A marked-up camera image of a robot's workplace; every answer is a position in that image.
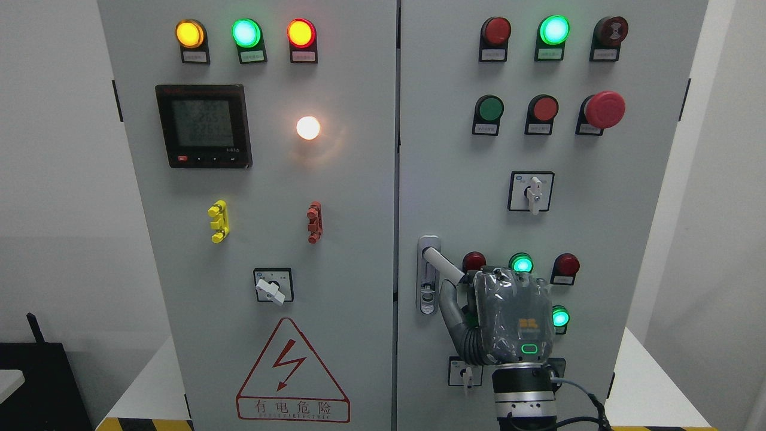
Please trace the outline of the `grey robotic humanoid hand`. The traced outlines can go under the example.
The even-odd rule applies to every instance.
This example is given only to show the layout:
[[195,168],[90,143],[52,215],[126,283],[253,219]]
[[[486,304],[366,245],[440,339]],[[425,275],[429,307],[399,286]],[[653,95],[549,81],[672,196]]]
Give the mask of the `grey robotic humanoid hand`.
[[548,282],[496,266],[484,266],[466,278],[474,288],[476,324],[459,308],[452,282],[441,287],[438,300],[460,358],[468,365],[546,363],[555,334]]

